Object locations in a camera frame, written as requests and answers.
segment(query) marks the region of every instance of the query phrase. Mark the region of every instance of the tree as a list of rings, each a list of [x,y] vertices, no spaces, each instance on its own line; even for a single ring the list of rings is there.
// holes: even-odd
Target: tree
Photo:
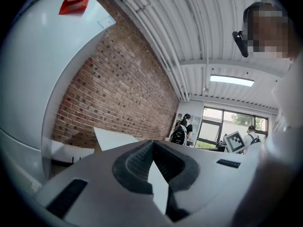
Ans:
[[[252,125],[252,118],[249,116],[245,116],[242,114],[232,114],[232,120],[235,124],[237,125],[242,125],[242,126],[250,126]],[[256,130],[263,130],[263,122],[262,119],[256,118]]]
[[[263,122],[262,119],[256,118],[256,130],[262,131],[263,130]]]
[[[208,143],[205,143],[205,142],[202,142],[202,141],[196,141],[196,148],[215,148],[216,146],[215,145],[212,145],[212,144],[208,144]]]

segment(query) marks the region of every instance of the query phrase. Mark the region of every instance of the dark hair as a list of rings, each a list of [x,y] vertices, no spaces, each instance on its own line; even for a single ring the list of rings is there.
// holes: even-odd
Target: dark hair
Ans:
[[[248,127],[248,130],[252,130],[252,131],[255,131],[255,126],[251,125]]]
[[[185,114],[184,117],[183,117],[183,119],[179,122],[179,125],[183,125],[184,127],[186,127],[186,126],[187,126],[187,121],[186,121],[186,119],[190,119],[190,118],[191,118],[191,117],[190,117],[189,114]]]

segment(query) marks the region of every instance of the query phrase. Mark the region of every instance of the black earpiece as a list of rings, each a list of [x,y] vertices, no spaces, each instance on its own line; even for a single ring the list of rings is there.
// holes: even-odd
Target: black earpiece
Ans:
[[[242,31],[234,31],[232,33],[233,39],[235,40],[241,54],[246,58],[248,57],[247,43],[242,38]]]

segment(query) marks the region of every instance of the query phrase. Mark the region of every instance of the white desk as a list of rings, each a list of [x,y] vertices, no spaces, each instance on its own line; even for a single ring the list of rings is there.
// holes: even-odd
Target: white desk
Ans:
[[[128,134],[106,131],[97,127],[94,127],[94,131],[102,151],[138,141],[135,137]],[[169,186],[154,162],[150,168],[148,182],[152,184],[154,194],[153,201],[161,213],[164,214],[167,205]]]

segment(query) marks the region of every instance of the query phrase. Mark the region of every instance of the white sticker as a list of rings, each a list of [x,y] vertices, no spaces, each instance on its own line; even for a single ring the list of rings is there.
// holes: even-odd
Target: white sticker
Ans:
[[[100,24],[100,26],[103,29],[106,29],[106,28],[112,26],[115,23],[116,22],[114,21],[114,19],[110,15],[108,15],[107,17],[103,18],[102,20],[98,21],[98,24]]]
[[[42,185],[38,182],[32,182],[32,189],[34,192],[38,192],[41,189]]]

